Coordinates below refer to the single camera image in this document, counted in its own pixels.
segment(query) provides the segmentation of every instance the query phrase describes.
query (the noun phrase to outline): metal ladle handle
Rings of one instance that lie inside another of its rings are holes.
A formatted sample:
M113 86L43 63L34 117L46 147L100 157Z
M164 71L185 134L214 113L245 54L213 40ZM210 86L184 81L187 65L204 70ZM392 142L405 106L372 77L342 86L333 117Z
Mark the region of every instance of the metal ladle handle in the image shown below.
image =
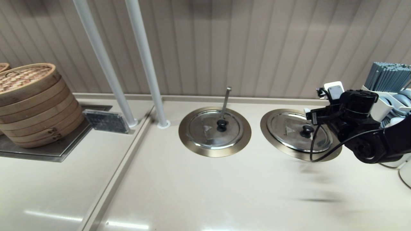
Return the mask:
M230 91L231 91L231 87L227 87L226 97L224 98L224 104L223 104L223 109L221 109L220 119L224 119L224 115L226 114L227 102L229 100Z

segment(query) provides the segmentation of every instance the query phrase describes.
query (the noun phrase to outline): stainless steel lid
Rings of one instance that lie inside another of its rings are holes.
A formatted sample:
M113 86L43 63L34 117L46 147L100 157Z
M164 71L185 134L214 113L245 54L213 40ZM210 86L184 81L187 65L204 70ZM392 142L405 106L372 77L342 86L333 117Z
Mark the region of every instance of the stainless steel lid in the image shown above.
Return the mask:
M279 111L267 119L267 128L279 142L301 152L310 152L311 141L317 126L306 120L305 115ZM332 146L331 133L321 127L314 143L313 153L323 152Z
M241 120L230 112L224 114L225 131L218 129L221 110L206 110L194 115L187 126L187 136L196 146L223 149L236 144L244 133Z

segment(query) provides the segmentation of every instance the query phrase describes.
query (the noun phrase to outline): white pole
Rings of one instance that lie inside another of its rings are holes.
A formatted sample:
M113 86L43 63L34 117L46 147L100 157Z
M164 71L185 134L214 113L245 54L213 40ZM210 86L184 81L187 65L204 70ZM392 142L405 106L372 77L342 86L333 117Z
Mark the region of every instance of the white pole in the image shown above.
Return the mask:
M130 16L131 25L133 27L134 36L137 41L137 46L139 48L141 61L144 66L145 75L147 77L148 86L150 88L151 97L157 112L159 120L157 126L162 129L168 128L170 126L170 121L166 120L166 115L164 113L163 102L161 100L160 89L158 88L150 47L148 46L139 1L126 0L126 5Z
M118 82L113 66L111 65L109 55L104 47L103 40L100 37L96 23L91 15L87 0L73 0L73 2L90 40L91 46L93 47L97 59L103 69L104 75L106 76L110 88L113 91L118 104L120 105L121 111L123 111L127 124L129 127L134 127L138 124L138 121L134 119L130 106L127 103L120 83Z

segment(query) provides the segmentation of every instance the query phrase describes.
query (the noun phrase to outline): stacked bamboo steamer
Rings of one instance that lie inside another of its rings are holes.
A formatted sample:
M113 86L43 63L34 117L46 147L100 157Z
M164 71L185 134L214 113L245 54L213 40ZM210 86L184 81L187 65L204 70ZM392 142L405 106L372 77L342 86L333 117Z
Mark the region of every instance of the stacked bamboo steamer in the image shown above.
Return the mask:
M81 112L53 64L0 73L0 130L19 147L35 148L61 139L82 123Z
M10 69L10 64L6 62L0 62L0 73L3 71L7 71L8 69Z

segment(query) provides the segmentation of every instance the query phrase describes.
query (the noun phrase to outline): corrugated wall panel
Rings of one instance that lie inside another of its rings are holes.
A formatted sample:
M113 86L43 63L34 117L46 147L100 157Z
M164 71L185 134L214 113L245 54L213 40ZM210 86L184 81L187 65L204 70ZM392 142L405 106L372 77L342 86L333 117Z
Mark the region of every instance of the corrugated wall panel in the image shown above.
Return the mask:
M127 93L149 93L123 0L88 0ZM162 94L315 98L374 61L411 64L410 0L140 0ZM71 0L0 1L0 62L51 62L75 92L110 92Z

